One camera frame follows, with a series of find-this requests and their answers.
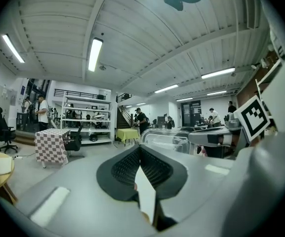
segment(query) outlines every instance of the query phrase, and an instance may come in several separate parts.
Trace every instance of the balcony railing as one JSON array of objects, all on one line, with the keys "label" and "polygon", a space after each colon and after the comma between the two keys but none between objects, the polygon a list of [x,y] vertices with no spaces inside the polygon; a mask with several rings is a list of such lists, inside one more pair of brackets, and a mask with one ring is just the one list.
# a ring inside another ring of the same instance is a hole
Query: balcony railing
[{"label": "balcony railing", "polygon": [[131,94],[128,94],[128,93],[124,93],[124,94],[122,94],[122,95],[120,95],[120,96],[118,96],[116,98],[116,102],[120,103],[121,101],[127,100],[127,99],[129,99],[130,97],[133,97],[133,96],[134,95],[131,95]]},{"label": "balcony railing", "polygon": [[97,99],[97,94],[91,94],[91,93],[85,93],[85,92],[78,92],[78,91],[71,91],[71,90],[64,90],[64,89],[55,89],[54,90],[54,96],[55,97],[63,97],[64,92],[66,93],[66,96],[77,96],[77,97],[88,97]]}]

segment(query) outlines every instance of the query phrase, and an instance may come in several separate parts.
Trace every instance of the staircase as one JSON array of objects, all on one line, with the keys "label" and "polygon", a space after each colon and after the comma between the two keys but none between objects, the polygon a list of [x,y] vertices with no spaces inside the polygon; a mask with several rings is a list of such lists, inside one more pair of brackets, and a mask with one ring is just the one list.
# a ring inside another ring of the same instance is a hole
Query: staircase
[{"label": "staircase", "polygon": [[130,128],[127,120],[123,117],[119,108],[117,108],[117,129],[126,129]]},{"label": "staircase", "polygon": [[35,146],[35,134],[30,132],[15,131],[16,138],[14,142],[25,144],[29,146]]}]

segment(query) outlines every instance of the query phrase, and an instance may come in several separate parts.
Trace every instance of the cable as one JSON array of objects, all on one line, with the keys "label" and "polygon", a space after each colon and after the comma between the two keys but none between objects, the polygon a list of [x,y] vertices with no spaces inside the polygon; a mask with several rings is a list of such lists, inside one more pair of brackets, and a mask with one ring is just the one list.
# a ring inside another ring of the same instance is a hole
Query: cable
[{"label": "cable", "polygon": [[13,157],[13,159],[16,159],[16,158],[18,158],[18,157],[28,157],[28,156],[14,156]]}]

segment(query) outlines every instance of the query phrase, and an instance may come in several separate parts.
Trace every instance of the office chair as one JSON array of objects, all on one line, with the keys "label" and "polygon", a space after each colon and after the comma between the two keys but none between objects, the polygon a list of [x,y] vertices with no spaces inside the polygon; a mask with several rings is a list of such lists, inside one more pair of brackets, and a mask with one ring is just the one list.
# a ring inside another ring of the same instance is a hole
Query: office chair
[{"label": "office chair", "polygon": [[73,156],[69,153],[69,151],[79,151],[82,144],[81,139],[81,130],[83,128],[83,124],[80,125],[77,133],[73,136],[70,135],[70,138],[63,139],[63,141],[67,142],[67,144],[64,145],[65,150],[67,151],[67,154],[69,157],[84,157],[84,156]]},{"label": "office chair", "polygon": [[7,145],[0,147],[0,152],[2,149],[5,149],[4,153],[6,154],[6,151],[8,149],[13,149],[17,153],[18,147],[16,145],[10,145],[11,140],[16,138],[16,134],[15,132],[11,131],[11,128],[13,127],[7,126],[5,118],[2,117],[2,112],[3,112],[3,109],[0,107],[0,141],[4,141]]}]

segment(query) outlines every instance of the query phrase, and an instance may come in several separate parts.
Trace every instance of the metal shelving unit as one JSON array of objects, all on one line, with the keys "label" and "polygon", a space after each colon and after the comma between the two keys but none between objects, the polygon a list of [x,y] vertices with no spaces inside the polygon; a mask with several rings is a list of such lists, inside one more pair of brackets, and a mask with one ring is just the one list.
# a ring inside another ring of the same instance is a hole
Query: metal shelving unit
[{"label": "metal shelving unit", "polygon": [[[98,105],[98,104],[104,104],[106,106],[105,110],[96,110],[96,109],[88,109],[88,108],[73,108],[68,106],[68,104],[77,104],[83,102],[82,104],[88,104],[88,105]],[[98,143],[108,143],[112,142],[111,138],[111,131],[112,131],[112,124],[111,124],[111,102],[106,101],[106,100],[100,100],[100,99],[91,99],[87,97],[78,97],[78,96],[68,96],[66,93],[63,95],[63,100],[62,100],[62,108],[61,108],[61,117],[64,116],[66,110],[75,110],[75,111],[86,111],[86,112],[99,112],[99,113],[105,113],[107,115],[107,119],[105,120],[100,120],[99,122],[104,123],[105,126],[107,126],[108,129],[97,129],[93,127],[83,127],[81,130],[81,133],[87,133],[86,137],[82,138],[82,144],[98,144]],[[97,120],[93,119],[71,119],[71,118],[61,118],[60,120],[60,128],[65,128],[69,129],[71,132],[77,132],[79,128],[77,127],[64,127],[64,122],[66,121],[73,121],[73,122],[93,122],[96,123],[98,122]],[[106,138],[100,138],[98,136],[97,141],[90,141],[89,140],[89,135],[91,133],[108,133],[108,137]]]}]

